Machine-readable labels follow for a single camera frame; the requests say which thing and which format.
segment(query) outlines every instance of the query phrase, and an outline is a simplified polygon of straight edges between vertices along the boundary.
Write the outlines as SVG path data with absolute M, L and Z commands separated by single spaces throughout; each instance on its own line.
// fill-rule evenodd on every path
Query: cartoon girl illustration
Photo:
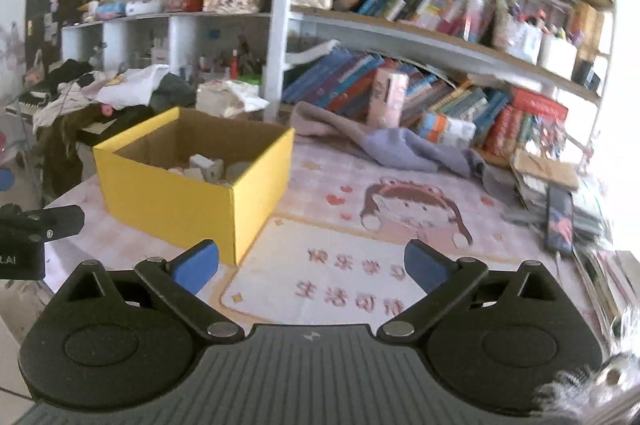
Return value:
M 395 178 L 367 189 L 360 220 L 384 239 L 405 245 L 417 238 L 444 254 L 473 243 L 460 210 L 440 189 Z

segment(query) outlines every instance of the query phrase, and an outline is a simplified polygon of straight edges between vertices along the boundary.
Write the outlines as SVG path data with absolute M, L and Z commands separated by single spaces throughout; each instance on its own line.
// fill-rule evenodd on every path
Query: cartoon girl's hair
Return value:
M 466 237 L 469 245 L 473 243 L 471 233 L 465 227 L 462 220 L 462 214 L 458 209 L 458 206 L 449 198 L 445 197 L 442 191 L 436 187 L 429 185 L 420 185 L 418 183 L 402 181 L 395 178 L 381 178 L 380 184 L 373 184 L 369 186 L 364 195 L 364 206 L 360 213 L 360 220 L 362 221 L 366 215 L 375 215 L 378 210 L 376 202 L 373 201 L 373 195 L 380 194 L 384 198 L 395 198 L 398 200 L 412 201 L 416 203 L 428 203 L 433 206 L 440 206 L 443 209 L 451 209 L 455 214 L 455 221 L 458 225 L 458 230 L 462 235 Z

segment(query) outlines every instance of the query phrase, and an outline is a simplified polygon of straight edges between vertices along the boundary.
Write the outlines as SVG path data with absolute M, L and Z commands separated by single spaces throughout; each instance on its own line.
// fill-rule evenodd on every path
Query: smartphone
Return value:
M 547 251 L 571 257 L 574 249 L 574 197 L 557 185 L 549 184 L 546 192 Z

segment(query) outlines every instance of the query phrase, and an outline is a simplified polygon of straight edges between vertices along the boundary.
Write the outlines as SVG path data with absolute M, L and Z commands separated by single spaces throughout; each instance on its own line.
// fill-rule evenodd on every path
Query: gray ribbed plate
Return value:
M 240 344 L 207 349 L 188 378 L 152 402 L 93 414 L 41 403 L 18 421 L 19 425 L 569 423 L 505 417 L 461 402 L 431 378 L 416 351 L 378 342 L 365 325 L 256 326 Z

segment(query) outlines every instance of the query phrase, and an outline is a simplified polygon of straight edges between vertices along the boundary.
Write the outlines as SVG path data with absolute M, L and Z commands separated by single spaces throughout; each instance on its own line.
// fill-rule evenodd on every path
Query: open cardboard box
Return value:
M 102 194 L 119 221 L 180 248 L 213 239 L 238 264 L 287 189 L 294 132 L 174 108 L 94 147 Z M 193 154 L 252 166 L 228 187 L 167 172 Z

